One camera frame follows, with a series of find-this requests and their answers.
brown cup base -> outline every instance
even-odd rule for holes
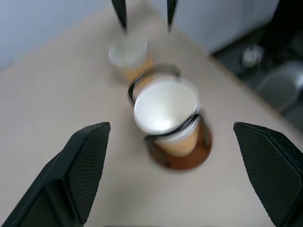
[[[205,142],[204,132],[208,134]],[[175,157],[161,149],[154,142],[147,144],[150,155],[161,166],[174,170],[189,170],[195,168],[206,161],[212,148],[212,137],[204,122],[200,122],[198,142],[193,151],[184,157]]]

plastic cup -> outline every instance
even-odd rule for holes
[[[109,61],[125,76],[131,84],[146,68],[152,66],[148,51],[148,41],[141,36],[126,35],[115,41],[109,48]],[[139,88],[145,87],[152,77],[143,79]]]
[[[173,131],[199,109],[195,86],[185,79],[162,78],[150,83],[138,95],[134,119],[145,134],[159,135]],[[198,125],[199,119],[196,119],[182,131],[155,142],[172,156],[186,156],[197,144]]]

white wall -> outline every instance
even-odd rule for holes
[[[147,0],[167,18],[166,0]],[[278,0],[179,0],[174,25],[213,52],[264,24]]]
[[[0,70],[58,35],[106,0],[0,0]]]

dark floor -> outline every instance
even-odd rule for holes
[[[258,42],[262,36],[264,28],[260,28],[235,43],[214,53],[214,57],[226,68],[240,78],[248,87],[255,90],[258,84],[266,77],[269,71],[279,65],[269,65],[257,69],[248,70],[241,66],[240,58],[242,52],[252,44]],[[289,60],[302,60],[303,56],[303,33],[299,33],[292,41],[288,50],[294,55]],[[283,114],[286,119],[303,131],[303,102],[298,102],[292,109]]]

table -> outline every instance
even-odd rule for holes
[[[42,167],[77,130],[109,121],[107,156],[86,227],[272,227],[248,179],[233,133],[236,121],[302,135],[218,63],[141,3],[129,8],[129,32],[146,35],[156,62],[169,62],[199,90],[214,134],[210,157],[176,173],[147,154],[134,123],[127,84],[107,49],[123,35],[111,7],[32,51],[0,75],[0,222]]]

